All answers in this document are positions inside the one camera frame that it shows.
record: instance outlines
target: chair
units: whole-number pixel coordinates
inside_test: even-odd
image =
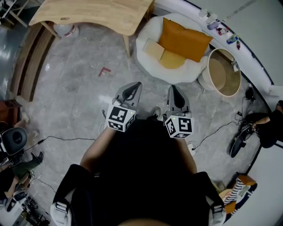
[[[186,59],[184,64],[177,69],[164,68],[157,59],[149,56],[143,51],[143,48],[148,38],[158,42],[162,34],[163,17],[172,20],[185,28],[192,30],[202,31],[199,24],[183,15],[178,13],[170,13],[165,16],[156,16],[149,20],[145,27],[139,33],[136,39],[136,45],[134,48],[134,57],[140,70],[153,77],[162,79],[170,84],[176,84],[180,82],[192,83],[201,74],[202,70],[207,65],[208,57],[205,56],[209,52],[209,46],[207,47],[204,56],[199,63]]]

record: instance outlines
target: table top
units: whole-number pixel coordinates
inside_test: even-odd
[[[133,35],[153,0],[45,0],[29,25],[97,23],[117,33]]]

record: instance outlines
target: yellow round cushion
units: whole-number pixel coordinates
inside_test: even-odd
[[[168,50],[164,50],[159,63],[166,69],[176,69],[185,63],[186,58]]]

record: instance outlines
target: red corner marking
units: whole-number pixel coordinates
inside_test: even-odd
[[[102,69],[101,69],[101,71],[100,71],[100,73],[99,73],[98,77],[100,77],[100,76],[102,75],[102,72],[103,72],[103,71],[111,72],[111,70],[110,70],[110,69],[105,68],[105,67],[102,67]]]

